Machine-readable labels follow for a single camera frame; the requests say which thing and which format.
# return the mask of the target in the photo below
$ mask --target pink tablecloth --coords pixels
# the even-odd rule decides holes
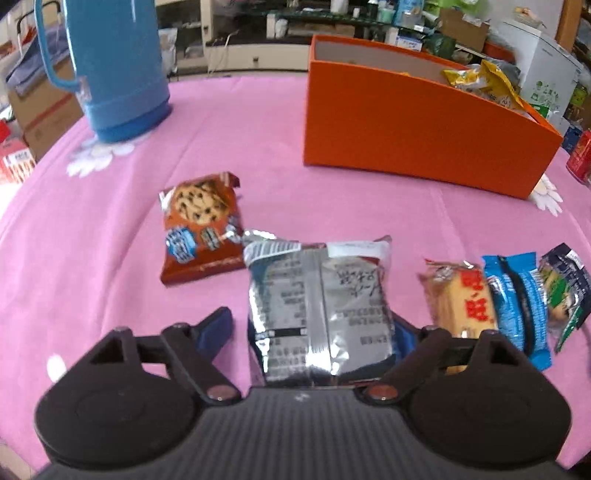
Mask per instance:
[[[48,358],[61,355],[69,367],[117,325],[146,335],[181,320],[197,322],[227,305],[236,332],[217,364],[248,388],[247,273],[173,288],[158,279],[164,234],[157,196],[176,182],[234,172],[242,181],[246,225],[286,238],[392,235],[389,301],[417,326],[430,321],[416,279],[425,257],[478,261],[483,254],[542,254],[566,241],[591,264],[591,193],[566,172],[562,150],[548,169],[564,199],[564,212],[554,217],[530,202],[464,187],[304,167],[304,78],[175,83],[171,94],[170,118],[134,142],[93,145],[81,120],[0,220],[0,437],[34,468],[46,461],[33,411],[50,386]],[[590,342],[587,328],[576,332],[547,372],[573,411],[560,455],[565,466],[591,449]]]

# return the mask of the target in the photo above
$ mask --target blue thermos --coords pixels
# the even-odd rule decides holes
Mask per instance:
[[[47,49],[41,0],[35,21],[50,82],[73,92],[100,140],[133,138],[171,111],[154,0],[63,0],[76,78],[58,78]]]

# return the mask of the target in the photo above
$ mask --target red chinese characters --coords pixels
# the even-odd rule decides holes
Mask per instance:
[[[484,289],[482,270],[464,268],[460,272],[460,278],[462,286],[472,290],[470,296],[473,300],[465,300],[466,316],[478,322],[488,322],[490,318],[486,314],[486,298],[478,298],[479,293]]]

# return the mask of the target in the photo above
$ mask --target bottle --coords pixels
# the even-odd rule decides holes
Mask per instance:
[[[378,0],[368,0],[368,18],[376,20],[378,17]]]
[[[400,0],[394,23],[399,27],[412,28],[423,17],[424,0]]]

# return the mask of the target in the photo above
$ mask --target snack bag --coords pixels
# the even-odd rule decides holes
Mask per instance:
[[[527,115],[509,79],[497,65],[487,60],[471,70],[444,70],[443,74],[455,88]]]
[[[395,362],[384,296],[390,238],[250,243],[250,320],[269,384],[333,385],[381,377]]]
[[[591,277],[577,253],[566,244],[542,257],[540,274],[548,295],[548,330],[558,339],[554,347],[558,353],[591,313]]]
[[[468,262],[454,264],[427,261],[419,276],[433,323],[454,337],[478,338],[483,330],[496,330],[496,314],[481,267]],[[450,367],[458,373],[465,366]]]
[[[538,370],[545,370],[552,365],[546,341],[548,309],[535,252],[483,259],[499,330]]]
[[[223,172],[160,192],[166,229],[165,285],[197,280],[244,267],[242,221],[234,188],[240,181]]]

